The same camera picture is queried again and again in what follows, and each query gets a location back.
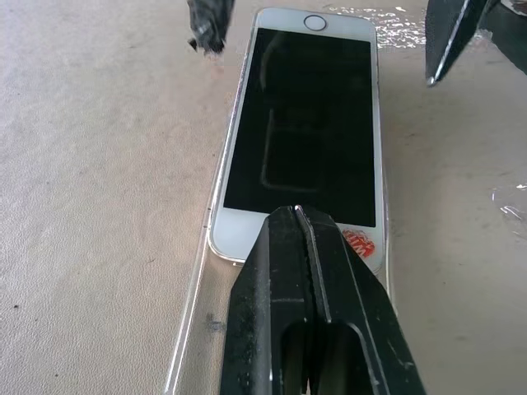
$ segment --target plastic wrap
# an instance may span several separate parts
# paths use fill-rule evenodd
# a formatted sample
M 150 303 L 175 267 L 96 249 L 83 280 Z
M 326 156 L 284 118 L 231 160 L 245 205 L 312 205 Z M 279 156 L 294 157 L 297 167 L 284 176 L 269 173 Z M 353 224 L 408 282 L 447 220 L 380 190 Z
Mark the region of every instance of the plastic wrap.
M 512 233 L 527 240 L 527 182 L 495 188 L 492 201 Z

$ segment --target clear plastic sheet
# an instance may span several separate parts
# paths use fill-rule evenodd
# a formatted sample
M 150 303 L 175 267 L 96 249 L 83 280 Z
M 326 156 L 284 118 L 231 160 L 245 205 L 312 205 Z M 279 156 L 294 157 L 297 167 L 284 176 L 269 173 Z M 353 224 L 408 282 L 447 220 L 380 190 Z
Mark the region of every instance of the clear plastic sheet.
M 208 247 L 211 208 L 221 177 L 221 167 L 220 161 L 203 218 L 202 234 L 165 394 L 215 394 L 219 389 L 229 298 L 241 266 L 218 257 Z M 386 240 L 385 265 L 376 275 L 394 303 L 388 256 L 389 238 Z
M 527 240 L 527 181 L 495 188 L 492 201 L 500 209 L 512 233 Z

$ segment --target black clamp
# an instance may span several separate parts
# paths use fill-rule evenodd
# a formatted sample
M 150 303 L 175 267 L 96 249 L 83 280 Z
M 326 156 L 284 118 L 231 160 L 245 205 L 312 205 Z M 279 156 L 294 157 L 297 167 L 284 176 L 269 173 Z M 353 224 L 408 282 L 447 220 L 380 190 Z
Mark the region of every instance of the black clamp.
M 282 207 L 231 290 L 221 395 L 425 394 L 389 298 L 326 214 Z

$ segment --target red sticker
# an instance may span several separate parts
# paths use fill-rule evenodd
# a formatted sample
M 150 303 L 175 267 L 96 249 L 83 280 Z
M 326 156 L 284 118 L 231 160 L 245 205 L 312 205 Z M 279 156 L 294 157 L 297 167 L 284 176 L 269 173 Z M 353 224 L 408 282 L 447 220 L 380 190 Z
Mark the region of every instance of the red sticker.
M 343 231 L 344 239 L 352 246 L 361 258 L 368 258 L 375 252 L 375 244 L 361 230 Z

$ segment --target dark object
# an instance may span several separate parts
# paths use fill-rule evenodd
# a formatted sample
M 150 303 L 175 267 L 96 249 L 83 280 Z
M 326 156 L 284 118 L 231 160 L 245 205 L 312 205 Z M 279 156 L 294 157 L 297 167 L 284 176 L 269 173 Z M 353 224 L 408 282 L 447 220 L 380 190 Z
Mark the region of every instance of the dark object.
M 231 290 L 221 395 L 424 388 L 382 285 L 326 214 L 282 207 Z
M 429 0 L 426 18 L 427 83 L 443 79 L 478 27 L 492 32 L 492 41 L 527 72 L 527 18 L 498 0 Z
M 527 8 L 527 2 L 523 3 L 523 7 L 524 10 Z M 492 42 L 527 74 L 527 17 L 499 4 L 486 15 L 481 27 L 492 32 Z
M 194 38 L 189 44 L 205 53 L 221 53 L 231 23 L 234 0 L 189 0 L 190 28 Z
M 425 20 L 427 83 L 439 82 L 498 0 L 429 0 Z

